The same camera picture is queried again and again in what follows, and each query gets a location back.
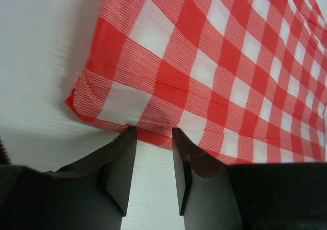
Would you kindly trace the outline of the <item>red white checkered cloth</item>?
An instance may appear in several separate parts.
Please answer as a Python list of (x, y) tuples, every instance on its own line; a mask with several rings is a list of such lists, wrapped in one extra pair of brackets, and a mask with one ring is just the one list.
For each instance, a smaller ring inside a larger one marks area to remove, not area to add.
[(326, 22), (315, 0), (102, 0), (66, 104), (228, 164), (323, 162)]

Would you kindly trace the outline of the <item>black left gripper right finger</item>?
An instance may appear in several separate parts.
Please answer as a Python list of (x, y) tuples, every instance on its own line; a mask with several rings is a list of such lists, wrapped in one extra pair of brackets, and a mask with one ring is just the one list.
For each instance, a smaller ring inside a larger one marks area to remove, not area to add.
[(226, 164), (172, 130), (179, 214), (185, 229), (242, 229), (243, 221)]

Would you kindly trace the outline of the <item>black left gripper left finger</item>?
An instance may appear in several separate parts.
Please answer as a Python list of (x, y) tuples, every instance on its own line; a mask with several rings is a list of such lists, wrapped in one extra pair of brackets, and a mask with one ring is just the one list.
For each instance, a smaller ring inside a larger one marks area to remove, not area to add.
[(120, 229), (127, 214), (136, 155), (136, 128), (57, 171), (41, 229)]

